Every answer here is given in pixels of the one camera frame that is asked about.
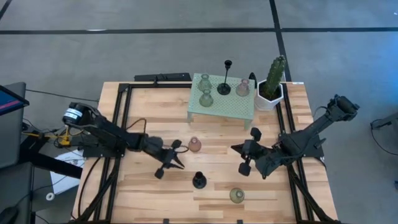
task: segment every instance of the wooden tabletop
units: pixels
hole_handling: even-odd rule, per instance
[[[118,85],[118,82],[104,83],[99,101],[98,109],[109,120],[112,120]],[[303,129],[313,121],[305,87],[303,84],[287,83],[287,88],[295,126]],[[279,167],[263,180],[252,162],[249,177],[239,174],[238,167],[243,160],[230,146],[251,139],[250,130],[245,131],[243,121],[239,119],[200,114],[194,114],[192,123],[188,124],[189,97],[188,88],[133,89],[128,126],[139,118],[146,118],[147,133],[160,136],[165,144],[179,139],[187,145],[190,138],[196,136],[203,147],[197,153],[188,151],[179,154],[185,169],[167,169],[161,180],[154,177],[160,162],[145,153],[126,151],[121,160],[112,222],[162,223],[163,218],[169,218],[171,223],[236,223],[236,220],[246,223],[295,223],[286,167]],[[282,111],[286,129],[289,130],[283,101]],[[271,146],[276,142],[279,134],[276,110],[255,111],[252,126],[262,131],[260,144]],[[143,124],[139,122],[129,131],[142,129]],[[103,160],[99,161],[87,181],[82,210],[98,191]],[[81,186],[94,161],[88,159],[85,163],[73,209],[75,217]],[[303,163],[310,193],[326,214],[337,218],[325,168],[315,159],[306,158]],[[201,190],[192,185],[197,171],[202,171],[208,180],[207,186]],[[240,204],[229,199],[229,191],[235,187],[245,193],[245,199]],[[304,202],[299,195],[302,216],[306,218]],[[105,195],[102,218],[106,213],[107,199],[108,195]]]

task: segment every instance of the concrete floor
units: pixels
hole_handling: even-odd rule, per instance
[[[276,6],[282,28],[398,27],[393,0],[276,0]],[[13,0],[0,20],[0,30],[273,26],[267,0]],[[398,32],[283,33],[283,39],[292,80],[305,82],[313,111],[335,93],[361,106],[354,120],[322,133],[339,219],[396,223],[398,158],[377,147],[369,123],[398,112]],[[223,74],[226,59],[233,61],[231,76],[254,72],[262,79],[278,54],[273,32],[0,35],[0,84],[23,81],[33,90],[98,99],[105,81],[153,73]],[[59,127],[70,102],[37,93],[27,93],[27,99],[25,117],[40,128]],[[397,153],[393,134],[390,127],[375,132]],[[44,153],[60,151],[46,146]],[[75,194],[72,189],[59,195],[38,214],[67,221]],[[40,198],[38,209],[45,207]]]

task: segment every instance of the small green table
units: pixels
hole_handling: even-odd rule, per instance
[[[207,114],[213,116],[224,116],[227,118],[237,118],[244,120],[245,130],[249,129],[250,124],[254,118],[254,80],[249,80],[250,93],[247,96],[239,96],[236,94],[236,87],[241,83],[241,78],[229,77],[226,82],[231,87],[231,93],[223,96],[217,92],[217,86],[224,82],[224,77],[219,75],[209,75],[211,82],[211,96],[214,103],[209,107],[204,107],[199,103],[199,98],[202,92],[198,89],[201,80],[201,73],[193,75],[191,96],[188,106],[188,122],[192,121],[192,114]]]

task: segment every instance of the small vase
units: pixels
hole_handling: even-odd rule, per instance
[[[204,73],[204,74],[201,75],[201,80],[199,82],[198,89],[200,91],[204,91],[206,89],[209,89],[209,90],[211,89],[211,83],[210,83],[210,80],[209,80],[209,74]]]
[[[247,78],[243,78],[241,80],[241,84],[236,87],[236,94],[239,96],[247,96],[249,92],[249,80]]]
[[[191,150],[192,152],[197,152],[200,150],[201,148],[201,142],[199,141],[198,138],[196,137],[192,137],[191,140],[188,143],[188,148],[189,150]]]
[[[210,90],[206,89],[203,90],[203,95],[199,99],[199,103],[204,107],[209,107],[213,104],[214,100],[213,97],[210,95]]]

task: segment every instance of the white pot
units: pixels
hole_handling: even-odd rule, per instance
[[[261,111],[274,109],[274,107],[284,98],[284,91],[282,89],[282,84],[279,84],[279,88],[280,88],[280,97],[279,98],[269,101],[269,100],[265,99],[264,97],[260,96],[260,94],[259,94],[260,84],[265,81],[266,80],[257,83],[257,93],[256,93],[256,97],[254,99],[254,105],[256,106],[257,110],[261,110]]]

